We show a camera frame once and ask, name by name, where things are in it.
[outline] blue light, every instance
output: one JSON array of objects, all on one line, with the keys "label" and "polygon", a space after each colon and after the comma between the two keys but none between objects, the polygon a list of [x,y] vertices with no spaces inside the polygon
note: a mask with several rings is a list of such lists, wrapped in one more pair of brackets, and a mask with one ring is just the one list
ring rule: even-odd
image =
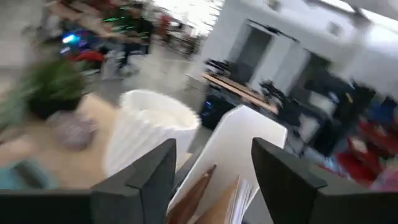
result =
[{"label": "blue light", "polygon": [[75,34],[70,34],[62,39],[62,42],[64,44],[70,43],[70,42],[78,42],[80,38],[76,36]]},{"label": "blue light", "polygon": [[70,47],[65,47],[64,49],[61,50],[61,54],[64,54],[65,52],[68,52],[70,50]]},{"label": "blue light", "polygon": [[206,107],[209,108],[209,109],[212,109],[213,105],[209,101],[207,101],[206,102]]}]

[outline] desk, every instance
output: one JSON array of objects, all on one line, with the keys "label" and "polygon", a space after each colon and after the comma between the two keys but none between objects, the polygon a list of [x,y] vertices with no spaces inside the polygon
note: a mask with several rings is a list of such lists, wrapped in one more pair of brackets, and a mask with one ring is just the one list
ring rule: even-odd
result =
[{"label": "desk", "polygon": [[[38,147],[33,158],[58,179],[61,188],[86,189],[106,178],[102,170],[103,158],[119,111],[94,94],[84,97],[78,111],[98,123],[94,141],[82,151],[74,151],[58,143],[52,128],[42,121],[31,121],[25,127]],[[187,153],[184,163],[191,156]]]},{"label": "desk", "polygon": [[102,23],[92,22],[90,21],[93,19],[92,17],[84,17],[82,13],[76,12],[69,7],[64,6],[59,2],[51,2],[46,4],[45,7],[49,9],[52,14],[55,14],[63,19],[68,19],[70,21],[76,21],[77,24],[81,25],[82,27],[93,31],[94,33],[106,37],[116,35],[113,32],[109,32],[106,30],[105,26]]},{"label": "desk", "polygon": [[210,75],[208,73],[203,74],[203,78],[208,80],[211,83],[214,83],[216,85],[219,85],[235,94],[238,94],[245,100],[250,101],[251,103],[254,103],[255,105],[258,105],[266,110],[269,110],[273,112],[274,114],[278,113],[278,108],[276,105],[270,105],[264,101],[263,96],[261,96],[258,93],[253,92],[250,90],[248,87],[240,85],[229,78],[226,77],[216,77],[214,75]]}]

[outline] blue object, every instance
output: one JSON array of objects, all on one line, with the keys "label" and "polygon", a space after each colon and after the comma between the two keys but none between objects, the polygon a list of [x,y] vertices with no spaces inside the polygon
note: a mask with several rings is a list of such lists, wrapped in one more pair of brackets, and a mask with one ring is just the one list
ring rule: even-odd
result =
[{"label": "blue object", "polygon": [[395,108],[396,105],[393,103],[373,103],[369,110],[368,120],[379,124],[392,124]]},{"label": "blue object", "polygon": [[77,36],[77,35],[75,35],[75,34],[66,35],[66,36],[62,39],[62,42],[63,42],[64,44],[69,44],[69,43],[74,44],[74,43],[79,43],[79,41],[80,41],[80,37]]},{"label": "blue object", "polygon": [[35,160],[20,161],[7,167],[0,168],[0,190],[34,189],[30,184],[38,183],[40,189],[56,189],[58,182],[51,178]]}]

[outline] ceiling light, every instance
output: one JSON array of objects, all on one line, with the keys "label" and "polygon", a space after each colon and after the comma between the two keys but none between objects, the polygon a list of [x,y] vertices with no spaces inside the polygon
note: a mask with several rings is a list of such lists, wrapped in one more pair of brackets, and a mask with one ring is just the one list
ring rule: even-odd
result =
[{"label": "ceiling light", "polygon": [[355,12],[355,10],[347,3],[340,0],[319,0],[325,4],[331,5],[346,12]]},{"label": "ceiling light", "polygon": [[380,14],[365,9],[361,9],[361,13],[363,14],[364,17],[368,18],[371,22],[375,24],[379,24],[390,29],[398,30],[398,21],[394,19],[382,16]]}]

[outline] white pleated lamp shade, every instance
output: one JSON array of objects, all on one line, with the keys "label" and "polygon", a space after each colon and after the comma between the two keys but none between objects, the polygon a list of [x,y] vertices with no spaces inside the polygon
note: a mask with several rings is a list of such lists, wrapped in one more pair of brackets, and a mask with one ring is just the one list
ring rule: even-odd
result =
[{"label": "white pleated lamp shade", "polygon": [[177,140],[180,164],[200,127],[198,115],[183,103],[149,90],[121,96],[121,109],[104,158],[111,176],[169,138]]}]

